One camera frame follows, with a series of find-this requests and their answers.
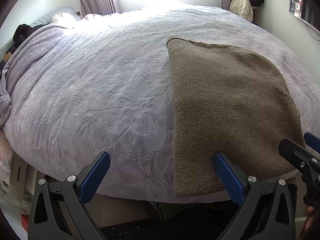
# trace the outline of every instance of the television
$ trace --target television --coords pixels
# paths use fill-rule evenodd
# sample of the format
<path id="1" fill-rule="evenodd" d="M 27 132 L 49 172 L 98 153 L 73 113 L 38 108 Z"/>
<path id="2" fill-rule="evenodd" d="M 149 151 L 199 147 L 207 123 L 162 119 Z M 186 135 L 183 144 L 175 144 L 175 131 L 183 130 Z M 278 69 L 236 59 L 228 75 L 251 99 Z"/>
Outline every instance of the television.
<path id="1" fill-rule="evenodd" d="M 320 16 L 318 16 L 306 0 L 290 0 L 289 13 L 299 18 L 320 34 Z"/>

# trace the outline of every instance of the blanket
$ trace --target blanket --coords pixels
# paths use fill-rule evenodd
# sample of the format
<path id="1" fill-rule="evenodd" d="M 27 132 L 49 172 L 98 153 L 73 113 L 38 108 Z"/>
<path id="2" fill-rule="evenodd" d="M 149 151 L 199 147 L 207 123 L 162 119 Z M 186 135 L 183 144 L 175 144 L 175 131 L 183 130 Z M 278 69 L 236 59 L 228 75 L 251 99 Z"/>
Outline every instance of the blanket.
<path id="1" fill-rule="evenodd" d="M 0 81 L 0 125 L 13 150 L 58 180 L 101 150 L 111 167 L 98 193 L 171 203 L 228 199 L 226 192 L 177 197 L 170 35 L 242 46 L 283 75 L 302 131 L 320 136 L 320 91 L 283 42 L 220 8 L 170 5 L 88 15 L 72 29 L 46 25 L 11 56 Z M 257 163 L 264 169 L 264 163 Z"/>
<path id="2" fill-rule="evenodd" d="M 244 173 L 267 179 L 294 170 L 279 155 L 282 139 L 305 147 L 300 113 L 280 71 L 233 45 L 170 37 L 173 80 L 174 191 L 179 197 L 223 189 L 212 168 L 225 153 Z"/>

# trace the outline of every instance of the lavender fleece blanket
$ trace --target lavender fleece blanket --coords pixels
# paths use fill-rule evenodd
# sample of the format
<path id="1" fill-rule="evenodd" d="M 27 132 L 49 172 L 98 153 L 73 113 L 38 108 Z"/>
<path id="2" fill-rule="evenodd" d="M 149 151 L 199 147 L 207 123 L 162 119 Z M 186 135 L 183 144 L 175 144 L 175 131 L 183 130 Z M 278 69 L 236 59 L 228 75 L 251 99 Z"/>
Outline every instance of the lavender fleece blanket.
<path id="1" fill-rule="evenodd" d="M 112 163 L 98 193 L 109 196 L 172 203 L 227 198 L 173 193 L 170 35 L 268 58 L 300 110 L 302 131 L 320 136 L 320 91 L 285 44 L 229 11 L 175 5 L 89 15 L 72 29 L 50 24 L 30 36 L 0 82 L 0 125 L 12 148 L 59 180 L 106 150 Z"/>

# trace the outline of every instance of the red object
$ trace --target red object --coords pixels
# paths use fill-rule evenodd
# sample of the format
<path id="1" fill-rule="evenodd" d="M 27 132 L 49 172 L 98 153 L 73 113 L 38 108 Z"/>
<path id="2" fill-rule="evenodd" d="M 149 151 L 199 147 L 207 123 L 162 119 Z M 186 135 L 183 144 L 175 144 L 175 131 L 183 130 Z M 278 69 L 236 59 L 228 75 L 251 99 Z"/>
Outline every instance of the red object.
<path id="1" fill-rule="evenodd" d="M 28 232 L 29 215 L 20 214 L 20 216 L 21 216 L 22 227 L 26 232 Z"/>

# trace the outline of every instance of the screw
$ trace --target screw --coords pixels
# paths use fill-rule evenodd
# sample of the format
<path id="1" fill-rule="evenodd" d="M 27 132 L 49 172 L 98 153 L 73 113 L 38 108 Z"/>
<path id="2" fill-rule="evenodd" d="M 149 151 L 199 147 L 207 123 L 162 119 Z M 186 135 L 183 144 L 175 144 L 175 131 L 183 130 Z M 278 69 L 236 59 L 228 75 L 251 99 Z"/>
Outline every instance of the screw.
<path id="1" fill-rule="evenodd" d="M 279 179 L 279 184 L 284 186 L 285 185 L 285 181 L 283 179 Z"/>
<path id="2" fill-rule="evenodd" d="M 68 181 L 70 181 L 70 182 L 75 181 L 75 179 L 76 179 L 76 176 L 75 176 L 75 175 L 70 175 L 70 176 L 68 177 Z"/>
<path id="3" fill-rule="evenodd" d="M 257 178 L 256 178 L 255 176 L 249 176 L 249 177 L 248 177 L 248 180 L 249 180 L 250 182 L 256 182 L 256 181 L 257 181 Z"/>
<path id="4" fill-rule="evenodd" d="M 40 179 L 39 181 L 38 181 L 38 184 L 39 185 L 43 185 L 45 183 L 45 179 Z"/>

